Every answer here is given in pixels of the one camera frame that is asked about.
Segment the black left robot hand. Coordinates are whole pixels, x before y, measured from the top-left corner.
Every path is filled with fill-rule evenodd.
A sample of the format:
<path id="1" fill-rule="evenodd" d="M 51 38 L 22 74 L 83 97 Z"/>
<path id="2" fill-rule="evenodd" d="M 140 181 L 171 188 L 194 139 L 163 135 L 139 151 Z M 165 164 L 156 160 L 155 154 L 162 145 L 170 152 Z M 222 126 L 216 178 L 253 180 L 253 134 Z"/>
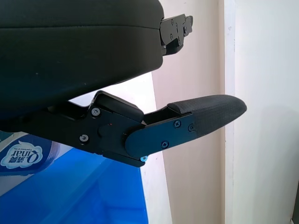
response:
<path id="1" fill-rule="evenodd" d="M 193 17 L 165 18 L 157 0 L 3 0 L 0 129 L 24 132 L 134 167 L 212 133 L 245 103 L 211 95 L 144 114 L 102 88 L 161 67 Z"/>

